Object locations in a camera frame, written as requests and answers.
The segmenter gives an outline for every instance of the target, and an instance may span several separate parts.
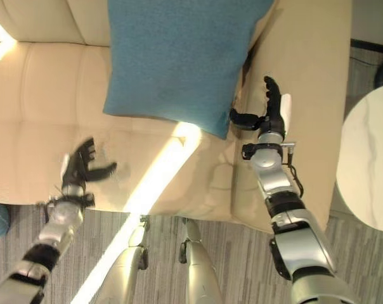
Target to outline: white table top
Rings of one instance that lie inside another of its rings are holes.
[[[366,95],[346,118],[337,185],[354,215],[383,231],[383,87]]]

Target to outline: sofa backrest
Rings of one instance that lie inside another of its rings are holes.
[[[107,0],[0,0],[0,24],[18,41],[110,45]]]

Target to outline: cable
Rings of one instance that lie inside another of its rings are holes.
[[[290,169],[290,173],[292,174],[293,179],[294,179],[297,187],[299,188],[300,197],[302,198],[303,194],[304,194],[304,187],[303,187],[303,184],[301,183],[301,181],[299,180],[299,177],[297,176],[296,168],[293,165],[291,165],[291,164],[289,165],[288,163],[283,163],[282,165],[285,165],[285,166],[287,166]]]
[[[351,58],[351,59],[353,59],[353,60],[355,60],[355,61],[357,61],[357,62],[363,63],[364,65],[368,65],[368,66],[370,66],[370,67],[378,67],[378,66],[379,66],[379,65],[375,65],[374,63],[370,63],[370,62],[367,62],[367,61],[363,61],[363,60],[360,60],[360,59],[355,58],[355,57],[352,57],[352,56],[350,56],[349,58]]]

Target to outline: beige sofa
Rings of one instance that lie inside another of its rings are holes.
[[[304,202],[322,227],[339,152],[350,21],[348,0],[277,1],[257,25],[252,66],[236,89],[235,107],[257,114],[264,75],[291,93],[288,140],[298,143],[294,162]],[[119,163],[110,180],[89,185],[95,208],[139,211],[128,199],[162,149],[185,145],[188,134],[174,133],[175,122],[102,113],[111,72],[107,1],[0,0],[0,24],[20,41],[0,61],[0,203],[34,204],[57,195],[63,154],[94,136],[99,161]],[[255,139],[233,127],[226,141],[202,132],[149,213],[270,232],[257,182],[240,156],[242,144]]]

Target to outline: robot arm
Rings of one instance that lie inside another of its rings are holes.
[[[94,159],[94,153],[93,139],[89,139],[70,156],[63,173],[63,195],[52,200],[55,209],[49,222],[0,284],[0,304],[38,304],[42,301],[48,277],[81,226],[84,209],[94,205],[94,196],[85,193],[86,182],[107,178],[117,167],[112,163],[105,168],[89,170],[88,164]]]
[[[275,235],[269,245],[276,270],[293,282],[292,303],[355,304],[354,294],[335,276],[324,233],[282,167],[284,146],[288,148],[286,165],[292,166],[294,145],[284,143],[290,96],[281,96],[272,78],[264,81],[269,90],[266,115],[239,114],[233,109],[230,118],[241,129],[259,129],[258,143],[244,145],[242,155],[256,173],[271,217]]]

